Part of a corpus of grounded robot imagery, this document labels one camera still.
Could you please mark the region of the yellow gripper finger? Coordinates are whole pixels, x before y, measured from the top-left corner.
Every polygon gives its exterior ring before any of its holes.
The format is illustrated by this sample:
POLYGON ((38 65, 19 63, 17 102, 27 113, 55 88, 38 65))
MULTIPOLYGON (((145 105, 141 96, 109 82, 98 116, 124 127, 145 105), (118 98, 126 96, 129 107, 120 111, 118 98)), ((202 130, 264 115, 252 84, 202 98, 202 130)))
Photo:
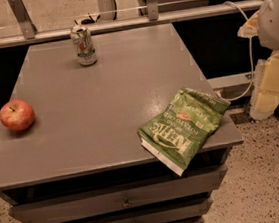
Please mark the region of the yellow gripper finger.
POLYGON ((249 114, 253 120, 264 120, 279 106, 279 50, 258 60, 255 70, 249 114))
POLYGON ((258 13, 259 11, 255 12, 251 15, 251 17, 246 21, 237 32, 237 35, 241 38, 248 38, 255 37, 258 35, 258 13))

